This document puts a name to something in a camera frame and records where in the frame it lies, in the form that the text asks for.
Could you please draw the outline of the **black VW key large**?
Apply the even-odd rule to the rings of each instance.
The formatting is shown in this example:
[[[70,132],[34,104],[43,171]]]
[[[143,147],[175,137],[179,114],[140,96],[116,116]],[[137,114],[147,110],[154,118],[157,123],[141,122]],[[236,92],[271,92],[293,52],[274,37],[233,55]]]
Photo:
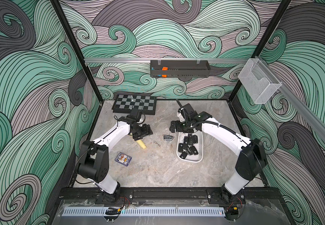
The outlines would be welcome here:
[[[188,144],[189,138],[187,136],[184,137],[184,144]]]

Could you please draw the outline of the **silver BMW key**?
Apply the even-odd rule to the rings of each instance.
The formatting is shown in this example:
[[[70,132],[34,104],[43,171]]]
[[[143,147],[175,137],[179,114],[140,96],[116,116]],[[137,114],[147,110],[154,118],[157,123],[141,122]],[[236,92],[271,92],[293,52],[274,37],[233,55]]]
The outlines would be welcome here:
[[[163,139],[165,141],[172,141],[174,139],[174,137],[173,136],[169,136],[169,135],[163,135]]]

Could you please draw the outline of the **black key silver trim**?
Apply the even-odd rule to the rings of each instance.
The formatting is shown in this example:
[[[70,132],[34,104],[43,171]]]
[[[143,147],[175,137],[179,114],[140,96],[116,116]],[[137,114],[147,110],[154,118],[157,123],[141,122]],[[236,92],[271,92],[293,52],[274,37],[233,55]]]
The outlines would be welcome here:
[[[194,138],[192,134],[188,134],[188,145],[193,145],[194,144]]]

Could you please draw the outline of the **black flip key buttons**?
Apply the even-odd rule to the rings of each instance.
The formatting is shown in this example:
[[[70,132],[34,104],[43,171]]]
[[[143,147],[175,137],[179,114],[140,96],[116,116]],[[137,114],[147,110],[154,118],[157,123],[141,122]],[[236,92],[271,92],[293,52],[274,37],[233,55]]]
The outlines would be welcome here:
[[[187,154],[188,155],[193,155],[193,151],[190,149],[189,146],[187,147],[187,150],[186,151],[187,151]]]

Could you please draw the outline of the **black VW key top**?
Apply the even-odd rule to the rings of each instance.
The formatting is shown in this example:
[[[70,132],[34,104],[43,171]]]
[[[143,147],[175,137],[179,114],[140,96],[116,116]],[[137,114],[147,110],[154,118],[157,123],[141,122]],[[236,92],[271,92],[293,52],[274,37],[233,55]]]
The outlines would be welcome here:
[[[181,155],[179,156],[181,159],[186,159],[188,156],[188,153],[186,151],[182,152]]]

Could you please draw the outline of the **white plastic storage box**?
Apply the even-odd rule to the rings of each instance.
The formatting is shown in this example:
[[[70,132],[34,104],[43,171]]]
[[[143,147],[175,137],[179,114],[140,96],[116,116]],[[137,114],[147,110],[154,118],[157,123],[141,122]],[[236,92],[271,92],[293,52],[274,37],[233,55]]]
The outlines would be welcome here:
[[[179,143],[184,143],[184,137],[188,136],[188,134],[184,134],[184,133],[178,133],[178,137],[177,137],[177,147],[176,147],[176,155],[177,157],[185,162],[192,162],[192,163],[199,163],[202,161],[203,156],[204,156],[204,142],[203,142],[203,134],[200,131],[197,131],[195,133],[193,133],[192,135],[197,135],[198,136],[198,143],[194,143],[193,145],[188,145],[185,144],[185,150],[184,152],[186,152],[187,147],[191,147],[191,146],[195,146],[195,148],[197,149],[197,151],[199,152],[198,155],[188,155],[186,157],[186,159],[181,159],[179,156],[181,155],[180,152],[178,152],[178,145]]]

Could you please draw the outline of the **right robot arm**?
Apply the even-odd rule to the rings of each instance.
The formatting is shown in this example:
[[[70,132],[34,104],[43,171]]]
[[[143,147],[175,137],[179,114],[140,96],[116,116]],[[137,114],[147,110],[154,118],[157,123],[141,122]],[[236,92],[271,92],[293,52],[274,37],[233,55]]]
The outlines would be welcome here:
[[[267,165],[264,144],[258,138],[250,139],[236,133],[207,112],[197,113],[190,104],[182,105],[179,100],[178,121],[172,121],[170,131],[192,134],[195,131],[206,133],[228,147],[237,162],[233,175],[221,187],[221,198],[230,203],[235,196]]]

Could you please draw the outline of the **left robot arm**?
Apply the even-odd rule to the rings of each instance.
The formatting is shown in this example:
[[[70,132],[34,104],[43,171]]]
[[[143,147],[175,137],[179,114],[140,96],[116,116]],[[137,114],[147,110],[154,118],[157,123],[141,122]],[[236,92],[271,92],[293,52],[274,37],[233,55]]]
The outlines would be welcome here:
[[[141,119],[141,112],[130,113],[116,120],[116,124],[105,134],[93,141],[84,141],[75,173],[93,182],[102,192],[109,195],[119,193],[120,184],[109,174],[109,150],[123,137],[132,135],[135,141],[153,134],[150,126]]]

